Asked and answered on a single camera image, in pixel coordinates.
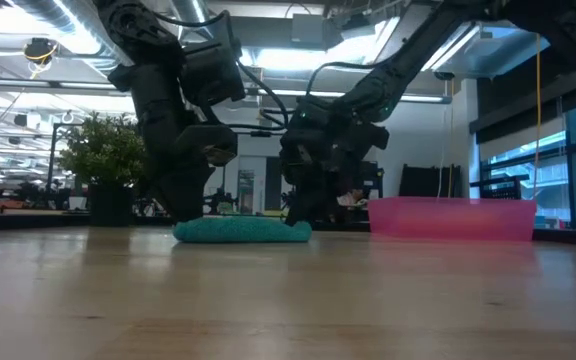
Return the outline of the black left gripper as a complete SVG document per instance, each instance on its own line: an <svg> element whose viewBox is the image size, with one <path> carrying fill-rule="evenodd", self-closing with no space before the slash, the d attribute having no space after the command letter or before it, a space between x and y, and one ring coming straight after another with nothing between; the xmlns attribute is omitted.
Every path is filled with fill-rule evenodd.
<svg viewBox="0 0 576 360"><path fill-rule="evenodd" d="M152 196L175 222L202 217L204 188L214 173L204 150L209 126L180 94L133 94L132 100L149 166L176 168L146 170Z"/></svg>

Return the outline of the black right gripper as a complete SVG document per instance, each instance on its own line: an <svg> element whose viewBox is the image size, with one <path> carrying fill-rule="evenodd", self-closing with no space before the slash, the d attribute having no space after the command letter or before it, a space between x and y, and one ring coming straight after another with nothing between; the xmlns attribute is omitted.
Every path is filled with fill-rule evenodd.
<svg viewBox="0 0 576 360"><path fill-rule="evenodd" d="M318 130L321 140L315 154L316 163L305 172L297 185L325 174L347 175L355 170L371 148L385 149L388 131L364 121L348 110L317 97L299 97L297 107L287 124L288 130ZM284 223L346 221L352 206L352 192L329 193L316 188L296 186L291 194Z"/></svg>

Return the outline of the teal microfiber towel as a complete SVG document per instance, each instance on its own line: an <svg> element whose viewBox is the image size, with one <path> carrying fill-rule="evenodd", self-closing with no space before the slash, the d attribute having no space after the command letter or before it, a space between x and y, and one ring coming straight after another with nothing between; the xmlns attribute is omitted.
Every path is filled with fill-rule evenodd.
<svg viewBox="0 0 576 360"><path fill-rule="evenodd" d="M177 223L172 234L179 242L193 244L307 243L312 228L307 222L290 226L266 217L202 217Z"/></svg>

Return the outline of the pink plastic basket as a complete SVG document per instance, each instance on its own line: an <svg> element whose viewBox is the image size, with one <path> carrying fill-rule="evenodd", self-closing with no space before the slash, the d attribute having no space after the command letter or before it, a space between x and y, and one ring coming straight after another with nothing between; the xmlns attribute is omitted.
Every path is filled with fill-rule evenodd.
<svg viewBox="0 0 576 360"><path fill-rule="evenodd" d="M370 231L398 239L529 242L532 200L389 197L367 204Z"/></svg>

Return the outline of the person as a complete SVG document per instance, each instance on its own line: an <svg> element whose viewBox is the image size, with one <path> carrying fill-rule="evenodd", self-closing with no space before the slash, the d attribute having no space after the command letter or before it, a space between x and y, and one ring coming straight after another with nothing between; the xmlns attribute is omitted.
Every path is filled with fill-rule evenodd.
<svg viewBox="0 0 576 360"><path fill-rule="evenodd" d="M352 189L337 198L337 202L342 207L361 207L367 202L368 194L362 189Z"/></svg>

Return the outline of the black shelving unit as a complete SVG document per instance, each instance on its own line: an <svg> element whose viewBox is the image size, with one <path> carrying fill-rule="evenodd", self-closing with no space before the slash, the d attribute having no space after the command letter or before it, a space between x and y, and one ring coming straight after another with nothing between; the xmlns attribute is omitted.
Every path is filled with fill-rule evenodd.
<svg viewBox="0 0 576 360"><path fill-rule="evenodd" d="M359 168L358 184L369 199L383 197L384 170L377 162L363 161Z"/></svg>

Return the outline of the green potted plant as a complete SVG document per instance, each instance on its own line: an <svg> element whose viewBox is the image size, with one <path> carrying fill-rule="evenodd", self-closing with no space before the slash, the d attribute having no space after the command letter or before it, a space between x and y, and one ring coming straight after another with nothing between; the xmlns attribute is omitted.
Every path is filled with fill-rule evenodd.
<svg viewBox="0 0 576 360"><path fill-rule="evenodd" d="M90 223L132 223L134 187L144 175L145 148L137 123L126 114L93 112L65 135L58 164L87 187Z"/></svg>

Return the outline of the black folded panels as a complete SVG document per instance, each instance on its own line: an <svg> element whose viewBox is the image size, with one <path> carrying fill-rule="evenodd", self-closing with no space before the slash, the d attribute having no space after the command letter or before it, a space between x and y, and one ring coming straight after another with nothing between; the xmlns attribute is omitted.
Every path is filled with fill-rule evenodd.
<svg viewBox="0 0 576 360"><path fill-rule="evenodd" d="M413 167L405 164L401 173L399 196L462 198L461 167Z"/></svg>

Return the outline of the grey ceiling box unit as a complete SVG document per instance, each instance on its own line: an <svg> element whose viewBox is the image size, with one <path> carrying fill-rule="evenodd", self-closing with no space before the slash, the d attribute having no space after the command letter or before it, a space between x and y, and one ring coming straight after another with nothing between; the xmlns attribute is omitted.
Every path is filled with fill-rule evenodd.
<svg viewBox="0 0 576 360"><path fill-rule="evenodd" d="M333 20L321 15L294 14L290 42L292 47L326 51L343 41Z"/></svg>

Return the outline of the black round ceiling device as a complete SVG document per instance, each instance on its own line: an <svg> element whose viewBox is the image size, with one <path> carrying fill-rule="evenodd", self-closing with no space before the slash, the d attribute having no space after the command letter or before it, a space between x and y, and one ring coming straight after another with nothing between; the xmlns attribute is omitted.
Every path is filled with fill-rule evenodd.
<svg viewBox="0 0 576 360"><path fill-rule="evenodd" d="M59 49L59 43L42 37L33 37L23 48L24 57L35 65L48 65Z"/></svg>

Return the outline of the black window blind box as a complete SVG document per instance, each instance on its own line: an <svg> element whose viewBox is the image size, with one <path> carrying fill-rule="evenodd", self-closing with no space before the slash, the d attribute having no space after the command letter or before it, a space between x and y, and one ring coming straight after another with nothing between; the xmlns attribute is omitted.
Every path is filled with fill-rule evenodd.
<svg viewBox="0 0 576 360"><path fill-rule="evenodd" d="M557 111L576 108L576 71L548 48L503 75L477 80L478 117L469 131L479 144L505 137L537 124L537 102L542 122Z"/></svg>

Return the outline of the wall poster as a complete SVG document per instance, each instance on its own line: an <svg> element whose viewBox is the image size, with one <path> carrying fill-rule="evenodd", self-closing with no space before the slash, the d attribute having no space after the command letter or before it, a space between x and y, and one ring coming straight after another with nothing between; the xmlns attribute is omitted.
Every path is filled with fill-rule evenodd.
<svg viewBox="0 0 576 360"><path fill-rule="evenodd" d="M238 173L238 201L241 214L254 213L255 173L253 170L240 170Z"/></svg>

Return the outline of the black aluminium table frame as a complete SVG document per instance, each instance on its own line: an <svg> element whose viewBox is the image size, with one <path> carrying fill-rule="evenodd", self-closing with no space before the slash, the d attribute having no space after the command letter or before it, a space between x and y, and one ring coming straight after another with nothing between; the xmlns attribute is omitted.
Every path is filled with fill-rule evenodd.
<svg viewBox="0 0 576 360"><path fill-rule="evenodd" d="M172 226L170 218L135 217L132 224L137 226ZM0 214L0 230L20 230L33 228L77 227L90 225L90 216L84 214ZM317 223L315 231L324 232L369 232L368 223L332 225ZM576 230L535 229L533 241L576 245Z"/></svg>

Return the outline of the round silver air duct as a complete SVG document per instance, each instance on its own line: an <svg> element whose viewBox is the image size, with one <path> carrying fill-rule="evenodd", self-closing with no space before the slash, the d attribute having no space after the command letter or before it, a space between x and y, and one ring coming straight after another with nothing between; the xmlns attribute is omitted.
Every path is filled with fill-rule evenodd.
<svg viewBox="0 0 576 360"><path fill-rule="evenodd" d="M210 10L207 0L170 0L172 8L183 16L208 17Z"/></svg>

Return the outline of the rectangular silver air duct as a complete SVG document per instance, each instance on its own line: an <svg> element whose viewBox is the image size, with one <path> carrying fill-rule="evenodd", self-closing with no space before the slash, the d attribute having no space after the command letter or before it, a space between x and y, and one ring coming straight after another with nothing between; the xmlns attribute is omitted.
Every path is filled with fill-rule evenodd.
<svg viewBox="0 0 576 360"><path fill-rule="evenodd" d="M530 59L548 41L508 21L467 22L431 56L422 72L446 72L467 78L503 75Z"/></svg>

